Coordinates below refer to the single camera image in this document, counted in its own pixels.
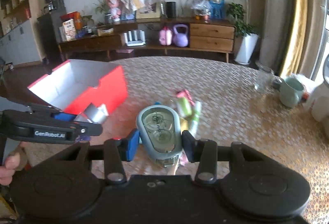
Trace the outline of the person's left hand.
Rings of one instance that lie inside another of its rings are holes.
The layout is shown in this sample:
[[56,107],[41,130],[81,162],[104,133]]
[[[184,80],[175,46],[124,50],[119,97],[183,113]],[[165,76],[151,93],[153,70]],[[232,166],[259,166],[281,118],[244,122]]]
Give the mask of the person's left hand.
[[8,186],[16,171],[21,171],[28,163],[28,158],[24,148],[26,142],[21,142],[6,158],[3,166],[0,167],[0,182],[3,186]]

